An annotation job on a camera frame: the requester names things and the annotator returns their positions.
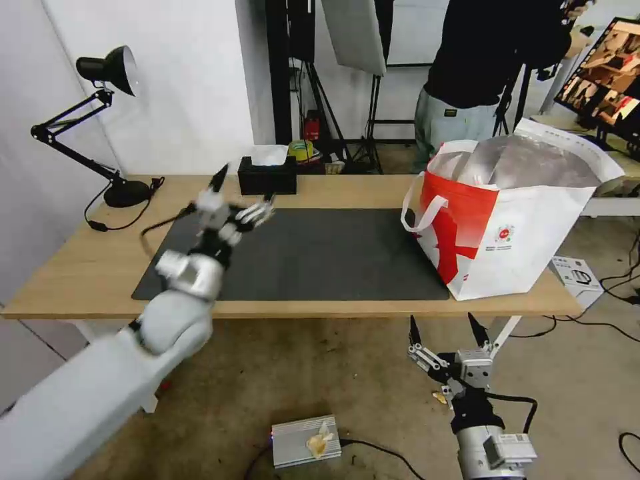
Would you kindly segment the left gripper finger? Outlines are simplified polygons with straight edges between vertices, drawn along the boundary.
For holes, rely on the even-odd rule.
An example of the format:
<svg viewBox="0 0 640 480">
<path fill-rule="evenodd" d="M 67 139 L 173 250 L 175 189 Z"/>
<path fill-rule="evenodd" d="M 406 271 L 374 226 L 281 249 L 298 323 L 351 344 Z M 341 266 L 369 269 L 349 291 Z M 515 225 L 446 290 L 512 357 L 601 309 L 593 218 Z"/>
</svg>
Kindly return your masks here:
<svg viewBox="0 0 640 480">
<path fill-rule="evenodd" d="M 224 182 L 225 182 L 225 178 L 227 176 L 227 172 L 229 170 L 229 164 L 225 164 L 218 172 L 216 172 L 216 174 L 214 174 L 214 176 L 212 176 L 209 184 L 208 184 L 208 190 L 214 192 L 214 193 L 218 193 L 220 192 Z"/>
<path fill-rule="evenodd" d="M 266 222 L 274 213 L 275 194 L 264 195 L 262 200 L 240 209 L 233 215 L 238 232 L 247 233 Z"/>
</svg>

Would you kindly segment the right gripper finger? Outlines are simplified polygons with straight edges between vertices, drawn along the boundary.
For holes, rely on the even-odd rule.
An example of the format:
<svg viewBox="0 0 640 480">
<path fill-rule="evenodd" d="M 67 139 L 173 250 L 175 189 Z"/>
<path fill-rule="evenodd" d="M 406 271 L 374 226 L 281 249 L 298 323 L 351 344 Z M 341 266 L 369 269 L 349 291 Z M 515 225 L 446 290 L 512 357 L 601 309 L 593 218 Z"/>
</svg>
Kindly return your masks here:
<svg viewBox="0 0 640 480">
<path fill-rule="evenodd" d="M 477 343 L 478 348 L 480 348 L 490 360 L 493 359 L 493 341 L 490 339 L 488 335 L 488 330 L 486 327 L 482 326 L 480 322 L 475 318 L 472 313 L 468 313 L 467 317 L 469 319 L 469 324 Z"/>
<path fill-rule="evenodd" d="M 409 346 L 408 356 L 420 367 L 430 378 L 435 381 L 448 380 L 448 362 L 426 348 L 421 343 L 421 336 L 413 315 L 409 318 Z"/>
</svg>

